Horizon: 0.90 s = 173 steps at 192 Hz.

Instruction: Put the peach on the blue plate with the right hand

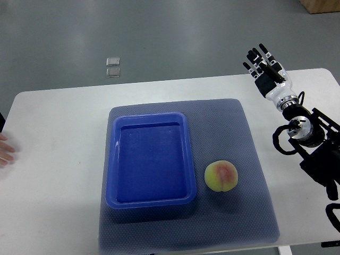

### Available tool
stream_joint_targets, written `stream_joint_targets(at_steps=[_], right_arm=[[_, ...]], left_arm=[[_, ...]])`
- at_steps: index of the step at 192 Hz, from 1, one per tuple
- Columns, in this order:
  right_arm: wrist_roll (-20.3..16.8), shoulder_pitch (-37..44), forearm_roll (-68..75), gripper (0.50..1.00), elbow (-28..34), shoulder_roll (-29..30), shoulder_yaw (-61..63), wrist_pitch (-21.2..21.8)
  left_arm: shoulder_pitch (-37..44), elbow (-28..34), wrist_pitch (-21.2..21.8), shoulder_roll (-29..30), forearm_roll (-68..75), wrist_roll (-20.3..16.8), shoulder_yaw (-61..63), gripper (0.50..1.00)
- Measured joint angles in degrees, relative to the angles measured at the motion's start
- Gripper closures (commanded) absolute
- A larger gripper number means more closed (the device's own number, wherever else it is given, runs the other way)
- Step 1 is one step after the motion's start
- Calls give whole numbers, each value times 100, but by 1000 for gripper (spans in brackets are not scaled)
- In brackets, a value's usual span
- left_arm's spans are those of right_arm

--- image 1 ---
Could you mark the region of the person's bare hand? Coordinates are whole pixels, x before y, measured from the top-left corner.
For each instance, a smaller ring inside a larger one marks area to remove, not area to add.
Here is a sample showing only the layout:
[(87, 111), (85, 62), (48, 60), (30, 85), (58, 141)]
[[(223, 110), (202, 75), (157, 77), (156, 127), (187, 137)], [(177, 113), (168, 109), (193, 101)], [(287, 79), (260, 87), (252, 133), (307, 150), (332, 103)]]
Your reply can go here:
[(7, 137), (2, 133), (0, 134), (0, 162), (1, 166), (6, 166), (14, 161), (13, 154), (15, 149), (6, 143)]

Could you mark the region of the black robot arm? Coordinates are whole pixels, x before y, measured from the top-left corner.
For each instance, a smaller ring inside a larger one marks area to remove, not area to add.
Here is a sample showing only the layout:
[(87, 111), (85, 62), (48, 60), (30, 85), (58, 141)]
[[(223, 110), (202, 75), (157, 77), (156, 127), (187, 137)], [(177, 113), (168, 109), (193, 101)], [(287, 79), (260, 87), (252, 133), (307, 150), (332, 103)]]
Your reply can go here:
[(273, 134), (273, 145), (283, 155), (299, 154), (300, 167), (315, 182), (326, 189), (332, 203), (325, 208), (332, 226), (339, 231), (339, 124), (313, 108), (303, 107), (304, 92), (298, 96), (286, 96), (279, 100), (287, 124), (279, 126)]

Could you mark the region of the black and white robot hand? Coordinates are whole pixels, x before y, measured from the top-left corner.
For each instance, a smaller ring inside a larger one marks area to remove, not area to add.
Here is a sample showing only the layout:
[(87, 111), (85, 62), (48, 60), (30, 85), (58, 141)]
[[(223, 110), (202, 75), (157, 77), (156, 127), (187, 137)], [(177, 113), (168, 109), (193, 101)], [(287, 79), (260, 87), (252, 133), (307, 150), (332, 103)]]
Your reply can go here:
[(277, 108), (298, 98), (292, 90), (292, 80), (286, 70), (263, 44), (249, 50), (246, 57), (248, 61), (243, 66), (253, 77), (264, 98), (272, 101)]

